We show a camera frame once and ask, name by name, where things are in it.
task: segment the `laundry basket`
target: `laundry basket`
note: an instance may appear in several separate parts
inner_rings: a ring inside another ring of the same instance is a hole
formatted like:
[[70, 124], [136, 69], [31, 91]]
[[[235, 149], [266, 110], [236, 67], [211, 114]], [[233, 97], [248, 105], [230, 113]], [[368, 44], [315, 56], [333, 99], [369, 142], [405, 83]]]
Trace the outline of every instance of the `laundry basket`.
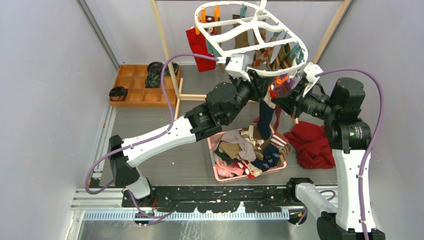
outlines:
[[[207, 144], [209, 145], [210, 159], [212, 160], [212, 168], [213, 168], [213, 174], [215, 175], [215, 179], [221, 184], [233, 182], [233, 181], [237, 181], [237, 180], [242, 180], [242, 179], [248, 179], [249, 177], [246, 174], [241, 175], [241, 176], [234, 176], [234, 177], [223, 177], [223, 176], [218, 175], [218, 171], [217, 171], [217, 167], [216, 167], [216, 163], [215, 163], [215, 158], [217, 156], [214, 154], [214, 151], [217, 148], [217, 145], [220, 143], [221, 138], [223, 137], [223, 135], [225, 133], [226, 133], [225, 131], [220, 132], [220, 133], [217, 133], [217, 134], [207, 138]], [[286, 161], [280, 162], [277, 166], [270, 168], [268, 171], [262, 172], [259, 176], [276, 173], [276, 172], [280, 171], [281, 169], [285, 168], [286, 166], [287, 166]]]

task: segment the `white wall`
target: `white wall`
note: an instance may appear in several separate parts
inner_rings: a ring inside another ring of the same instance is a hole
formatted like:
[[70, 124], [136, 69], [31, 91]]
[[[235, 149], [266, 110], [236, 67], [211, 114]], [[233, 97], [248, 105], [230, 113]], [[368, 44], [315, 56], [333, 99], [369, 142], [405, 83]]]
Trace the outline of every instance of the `white wall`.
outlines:
[[[371, 153], [370, 197], [377, 226], [387, 240], [424, 234], [424, 1], [356, 0], [319, 65], [324, 70], [359, 67], [374, 73], [385, 94], [385, 119]], [[361, 117], [374, 129], [379, 98], [361, 74], [322, 78], [330, 91], [337, 78], [365, 85]]]
[[[109, 45], [120, 62], [149, 64], [166, 61], [152, 6], [148, 0], [86, 0]], [[194, 12], [205, 1], [157, 1], [169, 52], [172, 55], [191, 53], [186, 30], [195, 25]], [[266, 9], [279, 18], [305, 43], [309, 56], [314, 55], [340, 2], [268, 2]], [[221, 7], [221, 20], [239, 14], [239, 6]], [[249, 8], [246, 16], [253, 16]], [[232, 29], [231, 25], [223, 31]], [[253, 33], [249, 33], [254, 44]], [[222, 44], [233, 49], [234, 41]], [[192, 57], [179, 57], [177, 63], [194, 64]]]
[[0, 2], [1, 239], [63, 239], [116, 70], [74, 0]]

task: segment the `wooden frame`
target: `wooden frame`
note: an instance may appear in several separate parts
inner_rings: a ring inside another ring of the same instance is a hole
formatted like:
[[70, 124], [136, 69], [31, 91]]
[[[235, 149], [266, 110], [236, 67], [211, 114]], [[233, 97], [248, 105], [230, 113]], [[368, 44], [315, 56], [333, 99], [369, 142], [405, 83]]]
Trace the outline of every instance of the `wooden frame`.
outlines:
[[[166, 59], [170, 58], [170, 53], [168, 50], [168, 44], [167, 44], [167, 38], [165, 36], [164, 26], [162, 24], [161, 16], [158, 10], [158, 5], [156, 1], [167, 1], [167, 0], [150, 0], [151, 7], [153, 9], [154, 17], [156, 19], [157, 28], [159, 30], [160, 40], [162, 41], [163, 46], [163, 52], [165, 53]], [[194, 1], [194, 0], [177, 0], [177, 1]], [[336, 32], [337, 28], [339, 27], [342, 19], [344, 18], [346, 12], [348, 11], [349, 7], [351, 6], [352, 2], [354, 0], [268, 0], [268, 2], [340, 2], [340, 5], [338, 6], [334, 16], [332, 17], [324, 35], [322, 36], [322, 39], [318, 45], [318, 48], [316, 50], [315, 55], [312, 58], [313, 63], [318, 63], [326, 50], [329, 42], [331, 41], [332, 37], [334, 36], [334, 33]], [[169, 69], [173, 69], [172, 64], [168, 64]], [[178, 118], [178, 112], [180, 109], [180, 103], [181, 101], [204, 101], [206, 98], [206, 94], [183, 94], [182, 88], [183, 88], [183, 79], [181, 78], [180, 84], [178, 86], [176, 76], [171, 72], [171, 79], [172, 84], [174, 86], [175, 95], [177, 98], [176, 102], [176, 108], [175, 108], [175, 119]], [[297, 124], [299, 121], [298, 119], [293, 119], [293, 123]]]

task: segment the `scratched metal surface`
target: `scratched metal surface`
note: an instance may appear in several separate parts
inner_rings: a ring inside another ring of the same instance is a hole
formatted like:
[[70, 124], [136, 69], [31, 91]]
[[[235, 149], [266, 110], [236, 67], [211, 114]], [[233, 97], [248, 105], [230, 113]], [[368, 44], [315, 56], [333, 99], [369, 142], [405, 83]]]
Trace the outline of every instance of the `scratched metal surface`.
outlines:
[[[217, 83], [227, 81], [226, 74], [218, 69], [199, 73], [196, 66], [183, 65], [183, 93], [207, 93]], [[202, 102], [183, 101], [179, 116], [193, 109]], [[248, 103], [229, 126], [223, 126], [224, 131], [249, 126], [259, 115], [259, 105]], [[307, 114], [300, 116], [301, 121], [322, 125], [323, 121]], [[170, 114], [167, 108], [119, 108], [117, 110], [112, 135], [124, 138], [139, 136], [169, 124]], [[290, 117], [282, 114], [278, 132], [286, 133], [293, 128]], [[210, 159], [206, 139], [192, 144], [181, 145], [162, 152], [140, 165], [140, 171], [152, 185], [275, 185], [285, 184], [292, 177], [308, 177], [315, 184], [337, 184], [336, 169], [304, 169], [297, 164], [296, 153], [292, 149], [287, 159], [287, 167], [277, 173], [263, 175], [255, 179], [244, 179], [229, 183], [216, 181]], [[112, 180], [112, 171], [107, 160], [104, 164], [100, 184]]]
[[138, 228], [133, 222], [85, 221], [78, 240], [319, 240], [311, 216], [297, 228], [286, 220], [175, 221]]

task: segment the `navy blue sock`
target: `navy blue sock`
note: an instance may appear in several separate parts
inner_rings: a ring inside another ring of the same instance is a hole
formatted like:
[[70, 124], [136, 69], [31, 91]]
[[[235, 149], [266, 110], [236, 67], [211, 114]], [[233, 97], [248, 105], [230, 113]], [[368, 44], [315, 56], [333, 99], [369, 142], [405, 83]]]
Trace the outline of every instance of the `navy blue sock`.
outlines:
[[271, 137], [270, 123], [273, 119], [274, 108], [268, 106], [265, 101], [259, 103], [259, 120], [257, 121], [257, 130], [263, 140]]
[[269, 144], [263, 150], [263, 160], [259, 160], [256, 158], [251, 164], [258, 169], [262, 170], [262, 172], [268, 171], [268, 169], [276, 167], [280, 160], [280, 151], [278, 148], [272, 144]]

